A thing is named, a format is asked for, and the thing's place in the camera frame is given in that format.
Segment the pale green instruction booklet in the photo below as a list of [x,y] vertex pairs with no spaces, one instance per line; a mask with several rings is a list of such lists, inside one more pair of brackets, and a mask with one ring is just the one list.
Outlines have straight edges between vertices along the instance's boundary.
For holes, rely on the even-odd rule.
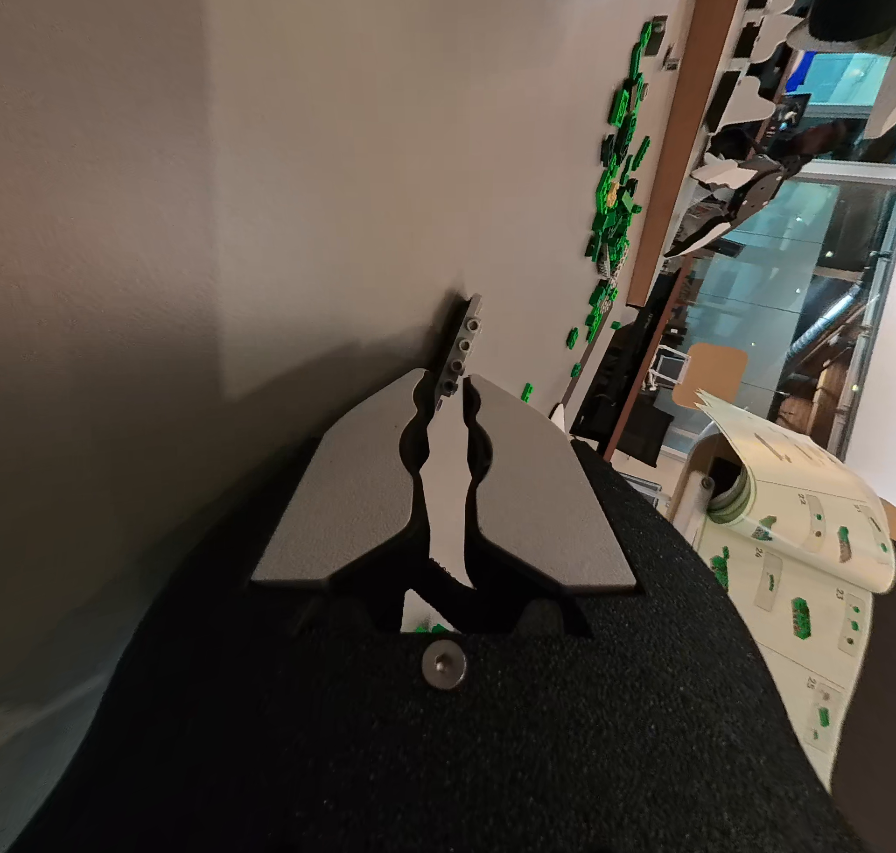
[[809,435],[705,391],[685,482],[713,485],[693,547],[757,644],[824,787],[857,687],[875,596],[894,584],[882,502]]

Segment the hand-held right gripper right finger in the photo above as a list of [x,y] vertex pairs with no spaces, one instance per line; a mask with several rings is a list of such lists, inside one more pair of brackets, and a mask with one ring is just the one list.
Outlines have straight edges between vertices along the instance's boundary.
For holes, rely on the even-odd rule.
[[633,590],[636,580],[564,430],[478,374],[464,381],[473,528],[549,588]]

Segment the grey studded beam brick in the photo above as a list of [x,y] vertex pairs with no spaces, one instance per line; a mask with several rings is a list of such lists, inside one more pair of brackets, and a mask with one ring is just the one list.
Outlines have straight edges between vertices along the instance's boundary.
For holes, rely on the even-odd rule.
[[434,377],[434,410],[438,412],[462,385],[467,362],[482,331],[482,297],[457,297],[449,310],[431,373]]

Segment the grey desk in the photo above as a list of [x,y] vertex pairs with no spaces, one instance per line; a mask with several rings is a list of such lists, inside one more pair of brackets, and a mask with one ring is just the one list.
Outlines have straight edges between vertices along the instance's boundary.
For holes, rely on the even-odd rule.
[[2,0],[2,743],[95,693],[99,600],[424,364],[561,399],[612,89],[693,0]]

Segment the black cushion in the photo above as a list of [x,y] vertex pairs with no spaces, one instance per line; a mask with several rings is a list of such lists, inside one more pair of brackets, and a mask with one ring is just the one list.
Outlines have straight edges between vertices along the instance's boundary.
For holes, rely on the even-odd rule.
[[893,55],[895,0],[813,0],[798,48]]

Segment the silver air duct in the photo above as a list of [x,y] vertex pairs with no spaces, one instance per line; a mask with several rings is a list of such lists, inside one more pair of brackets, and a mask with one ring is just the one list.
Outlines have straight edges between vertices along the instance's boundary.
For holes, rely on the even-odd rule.
[[818,345],[819,340],[844,320],[865,292],[861,279],[814,276],[797,329],[785,355],[785,369],[792,373]]

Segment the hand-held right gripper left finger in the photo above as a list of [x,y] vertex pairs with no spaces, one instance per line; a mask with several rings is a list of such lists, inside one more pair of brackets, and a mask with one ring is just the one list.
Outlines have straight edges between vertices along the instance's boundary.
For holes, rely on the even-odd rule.
[[414,479],[400,453],[420,416],[415,368],[343,415],[321,438],[252,573],[260,585],[326,585],[411,521]]

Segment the black clawed device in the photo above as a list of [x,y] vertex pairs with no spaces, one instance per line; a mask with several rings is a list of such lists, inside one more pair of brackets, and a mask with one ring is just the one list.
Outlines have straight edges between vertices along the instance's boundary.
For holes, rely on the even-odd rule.
[[798,174],[810,156],[786,156],[777,161],[753,154],[744,161],[708,155],[690,172],[696,183],[691,204],[663,262],[708,249],[711,244],[763,210],[781,186]]

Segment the white book stand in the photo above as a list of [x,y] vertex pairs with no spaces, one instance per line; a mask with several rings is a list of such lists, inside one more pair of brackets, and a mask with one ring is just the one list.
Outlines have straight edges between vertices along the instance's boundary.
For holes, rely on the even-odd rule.
[[714,495],[713,479],[699,470],[693,470],[679,483],[679,488],[669,503],[668,520],[693,549],[699,546],[708,507]]

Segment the pile of green toy bricks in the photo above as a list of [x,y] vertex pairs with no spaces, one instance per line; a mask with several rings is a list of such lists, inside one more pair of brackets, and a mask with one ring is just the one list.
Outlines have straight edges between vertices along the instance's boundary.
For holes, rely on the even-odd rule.
[[587,356],[624,299],[643,236],[656,165],[666,131],[677,68],[664,68],[687,30],[689,0],[610,0],[624,7],[599,33],[609,60],[609,92],[599,98],[596,178],[588,224],[575,251],[573,304],[562,349],[562,377],[574,387]]

